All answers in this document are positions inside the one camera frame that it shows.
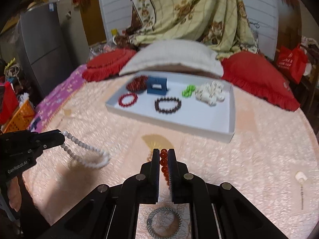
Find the person left hand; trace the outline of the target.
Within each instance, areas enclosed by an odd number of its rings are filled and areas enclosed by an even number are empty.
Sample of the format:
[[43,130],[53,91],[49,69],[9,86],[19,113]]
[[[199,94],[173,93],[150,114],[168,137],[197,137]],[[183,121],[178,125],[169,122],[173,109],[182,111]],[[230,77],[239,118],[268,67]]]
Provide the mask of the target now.
[[10,207],[18,212],[21,208],[22,196],[17,177],[14,177],[10,181],[10,186],[8,187],[8,199]]

